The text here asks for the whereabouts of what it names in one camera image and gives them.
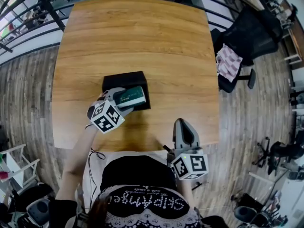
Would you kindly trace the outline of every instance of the metal railing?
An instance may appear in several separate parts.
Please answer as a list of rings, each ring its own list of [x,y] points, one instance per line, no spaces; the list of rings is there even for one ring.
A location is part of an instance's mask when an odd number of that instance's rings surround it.
[[[0,7],[0,20],[5,18],[5,16],[7,16],[10,12],[13,12],[14,9],[18,5],[22,4],[24,1],[26,1],[26,0],[16,0],[12,5],[10,5],[9,7],[7,7],[5,9],[5,7],[7,6],[8,2],[9,2],[9,0],[5,0],[4,3],[2,4],[2,6]],[[65,25],[63,23],[63,20],[67,19],[68,15],[64,14],[61,10],[72,7],[78,0],[67,0],[66,4],[61,5],[59,7],[53,6],[54,1],[56,1],[56,0],[38,0],[38,2],[36,4],[25,9],[24,11],[22,11],[21,13],[16,15],[13,19],[8,21],[2,28],[0,28],[0,31],[3,31],[7,26],[11,25],[15,20],[22,18],[22,16],[24,16],[26,13],[33,12],[34,10],[39,11],[38,13],[35,14],[35,16],[32,16],[29,19],[22,20],[21,24],[16,25],[14,27],[14,29],[10,30],[5,36],[0,38],[0,48],[4,49],[4,51],[2,53],[0,53],[0,57],[5,53],[12,53],[13,49],[15,47],[17,47],[29,40],[43,36],[48,33],[52,33],[54,31],[58,31],[58,30],[64,31]],[[200,6],[198,4],[195,4],[192,2],[192,0],[171,0],[171,1],[177,2],[177,3],[182,3],[182,4],[185,4],[188,6],[192,6],[192,7],[196,7],[198,9],[204,10],[207,14],[209,13],[209,14],[215,15],[215,16],[222,18],[229,22],[234,22],[234,20],[237,18],[238,14],[240,13],[242,7],[245,5],[248,5],[248,6],[251,6],[255,9],[257,9],[255,7],[255,5],[250,2],[250,0],[237,0],[238,5],[236,5],[236,3],[235,3],[236,0],[233,0],[232,2],[229,2],[226,0],[224,0],[224,1],[209,0],[209,1],[212,1],[220,6],[225,7],[226,9],[228,9],[230,14],[232,15],[231,17],[228,17],[226,15],[219,13],[218,11],[214,11],[212,9],[206,8],[205,6]],[[43,18],[46,15],[50,15],[52,20],[43,21],[42,23],[38,23],[38,20],[39,19],[43,20]],[[46,29],[45,31],[43,31],[41,33],[34,34],[31,37],[22,40],[22,37],[24,35],[26,35],[30,32],[33,32],[33,31],[37,30],[38,28],[41,28],[41,27],[44,27],[46,25],[53,24],[53,23],[57,24],[56,28]],[[227,26],[218,24],[214,21],[208,21],[208,23],[210,25],[213,25],[218,28],[227,29]],[[20,39],[20,41],[17,44],[10,46],[11,43],[17,39]]]

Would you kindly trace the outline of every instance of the wire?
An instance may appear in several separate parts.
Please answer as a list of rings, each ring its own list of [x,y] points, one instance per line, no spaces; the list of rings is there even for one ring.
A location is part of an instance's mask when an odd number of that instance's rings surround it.
[[[207,209],[218,209],[218,208],[230,208],[231,206],[223,205],[223,206],[215,206],[212,208],[199,209],[199,211],[207,210]]]
[[[91,155],[92,155],[93,153],[96,154],[96,156],[97,156],[99,159],[105,160],[105,155],[104,155],[103,153],[100,153],[100,152],[97,152],[97,151],[91,149],[91,152],[90,152],[90,154],[89,154],[89,159],[88,159],[89,175],[90,175],[90,197],[91,197],[91,198],[90,198],[90,209],[91,209],[92,202],[93,202],[93,196],[94,196],[95,191],[96,191],[96,189],[97,189],[97,185],[96,185],[96,183],[95,183],[95,181],[94,181],[94,179],[93,179],[93,175],[92,175],[92,171],[91,171],[91,163],[90,163]],[[95,185],[93,193],[92,193],[92,182],[93,182],[93,184]]]

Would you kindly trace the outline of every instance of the black chair back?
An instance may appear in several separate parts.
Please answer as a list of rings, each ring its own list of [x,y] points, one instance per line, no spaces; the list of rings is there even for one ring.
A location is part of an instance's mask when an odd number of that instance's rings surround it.
[[[254,219],[251,221],[251,225],[254,225],[256,227],[269,227],[269,219],[266,215],[262,213],[258,213]]]
[[[201,221],[203,222],[204,225],[209,225],[212,228],[218,228],[218,227],[229,228],[225,223],[224,219],[217,215],[202,218]]]
[[[275,142],[270,149],[270,157],[289,157],[290,159],[298,159],[304,155],[303,143],[294,143],[285,146],[280,146],[280,142]]]
[[[39,199],[27,208],[28,216],[40,227],[49,221],[49,202],[48,199]]]
[[[233,25],[222,33],[221,44],[233,49],[246,65],[256,57],[276,52],[282,35],[280,21],[270,11],[245,7]]]
[[[237,206],[245,206],[254,209],[257,213],[260,213],[263,204],[256,201],[253,197],[251,197],[248,193],[244,193],[241,200],[238,202]]]
[[[256,215],[254,209],[245,206],[239,206],[234,210],[234,216],[245,223],[250,223]]]

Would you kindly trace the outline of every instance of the tabletop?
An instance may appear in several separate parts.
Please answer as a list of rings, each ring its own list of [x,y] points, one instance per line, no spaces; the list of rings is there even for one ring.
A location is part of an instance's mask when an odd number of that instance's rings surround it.
[[[55,146],[71,149],[101,93],[103,77],[143,71],[151,109],[132,112],[117,129],[98,133],[94,149],[155,151],[173,147],[175,120],[218,142],[219,93],[206,13],[163,0],[89,0],[75,4],[54,74]]]

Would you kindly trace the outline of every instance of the person's arm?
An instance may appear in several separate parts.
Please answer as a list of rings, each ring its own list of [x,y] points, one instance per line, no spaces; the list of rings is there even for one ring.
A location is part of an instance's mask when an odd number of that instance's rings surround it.
[[[189,180],[176,180],[177,191],[185,198],[191,208],[195,208],[191,181]]]
[[[80,183],[86,167],[86,160],[90,152],[93,140],[97,133],[94,125],[87,127],[78,138],[78,141],[66,160],[57,200],[75,201],[75,191]]]

